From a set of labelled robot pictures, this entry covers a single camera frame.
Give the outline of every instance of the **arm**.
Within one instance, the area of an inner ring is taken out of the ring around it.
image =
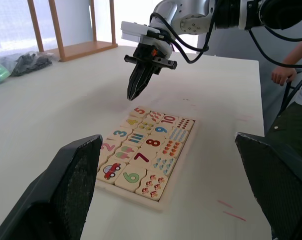
[[[284,64],[295,65],[302,59],[302,42],[300,42],[296,48],[284,59]],[[286,68],[278,66],[272,72],[273,82],[280,84],[281,86],[287,81],[288,83],[293,81],[297,73],[294,68]]]

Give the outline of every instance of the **table surface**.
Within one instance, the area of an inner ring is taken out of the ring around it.
[[[106,136],[142,105],[201,121],[171,204],[157,213],[96,189],[81,239],[271,239],[234,143],[236,132],[264,134],[258,62],[203,56],[188,65],[173,53],[177,69],[130,102],[134,65],[123,58],[133,52],[121,46],[0,85],[0,224],[62,146]]]

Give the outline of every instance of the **dark pants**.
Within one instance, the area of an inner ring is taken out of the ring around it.
[[[290,145],[302,158],[302,105],[292,103],[275,119],[266,138]]]

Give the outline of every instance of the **wooden puzzle board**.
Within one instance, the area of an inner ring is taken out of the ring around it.
[[[162,211],[199,121],[138,106],[104,138],[95,186]]]

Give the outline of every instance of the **red car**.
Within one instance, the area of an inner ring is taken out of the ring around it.
[[[121,169],[121,164],[115,163],[113,165],[108,165],[103,169],[103,172],[105,173],[104,178],[106,180],[110,180],[110,178],[115,177],[115,172],[119,171]]]

